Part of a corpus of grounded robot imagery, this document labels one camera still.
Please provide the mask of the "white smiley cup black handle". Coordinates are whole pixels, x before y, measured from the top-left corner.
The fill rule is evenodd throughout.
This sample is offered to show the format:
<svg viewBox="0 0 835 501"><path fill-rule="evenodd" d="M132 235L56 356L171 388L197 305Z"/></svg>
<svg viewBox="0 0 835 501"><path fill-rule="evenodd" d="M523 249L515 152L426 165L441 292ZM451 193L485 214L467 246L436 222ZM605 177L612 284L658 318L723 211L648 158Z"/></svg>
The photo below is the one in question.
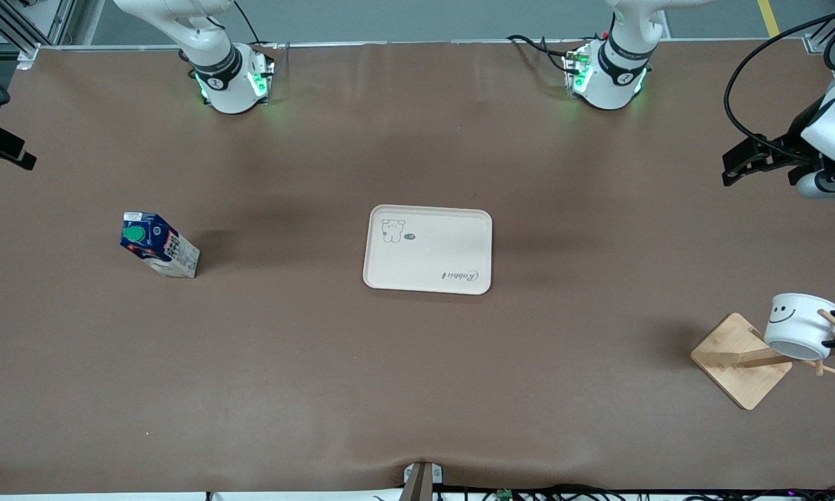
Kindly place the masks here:
<svg viewBox="0 0 835 501"><path fill-rule="evenodd" d="M772 299L765 343L781 355L819 361L835 349L835 303L806 293Z"/></svg>

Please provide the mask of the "blue white milk carton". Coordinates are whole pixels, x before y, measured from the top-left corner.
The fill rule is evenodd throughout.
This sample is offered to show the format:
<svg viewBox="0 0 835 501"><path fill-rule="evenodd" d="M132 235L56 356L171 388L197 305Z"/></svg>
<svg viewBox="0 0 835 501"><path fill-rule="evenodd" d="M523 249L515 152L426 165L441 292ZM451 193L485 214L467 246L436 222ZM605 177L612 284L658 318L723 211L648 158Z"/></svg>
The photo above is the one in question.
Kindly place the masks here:
<svg viewBox="0 0 835 501"><path fill-rule="evenodd" d="M197 276L200 250L156 213L125 212L120 245L160 276Z"/></svg>

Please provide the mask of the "cream tray with bear print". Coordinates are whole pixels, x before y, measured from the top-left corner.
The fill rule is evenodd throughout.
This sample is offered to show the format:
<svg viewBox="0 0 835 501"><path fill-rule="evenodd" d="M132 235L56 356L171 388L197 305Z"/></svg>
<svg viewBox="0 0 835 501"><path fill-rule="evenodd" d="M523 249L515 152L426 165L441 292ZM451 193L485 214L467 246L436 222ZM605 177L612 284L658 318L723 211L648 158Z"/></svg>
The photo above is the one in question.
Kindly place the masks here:
<svg viewBox="0 0 835 501"><path fill-rule="evenodd" d="M493 282L493 218L480 209L376 206L363 282L373 289L484 295Z"/></svg>

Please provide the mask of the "wooden mug tree stand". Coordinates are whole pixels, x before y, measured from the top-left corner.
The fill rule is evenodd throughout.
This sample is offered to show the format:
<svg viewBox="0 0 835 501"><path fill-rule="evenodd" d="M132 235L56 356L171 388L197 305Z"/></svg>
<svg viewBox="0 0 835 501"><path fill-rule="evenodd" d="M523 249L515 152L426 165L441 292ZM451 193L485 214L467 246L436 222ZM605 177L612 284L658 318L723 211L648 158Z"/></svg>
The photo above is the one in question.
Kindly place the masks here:
<svg viewBox="0 0 835 501"><path fill-rule="evenodd" d="M825 359L802 360L771 349L764 334L736 312L724 317L690 357L736 406L747 411L755 409L796 363L814 367L818 376L835 375Z"/></svg>

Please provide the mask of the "metal table edge bracket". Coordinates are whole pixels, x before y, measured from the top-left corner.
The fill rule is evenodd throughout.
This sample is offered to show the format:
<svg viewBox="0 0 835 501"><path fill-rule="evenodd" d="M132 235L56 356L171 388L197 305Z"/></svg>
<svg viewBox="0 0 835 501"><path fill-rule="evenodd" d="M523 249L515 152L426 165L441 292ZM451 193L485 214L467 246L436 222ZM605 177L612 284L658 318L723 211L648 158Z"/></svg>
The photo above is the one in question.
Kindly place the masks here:
<svg viewBox="0 0 835 501"><path fill-rule="evenodd" d="M444 484L440 464L415 462L404 471L405 484L399 501L444 501L438 487Z"/></svg>

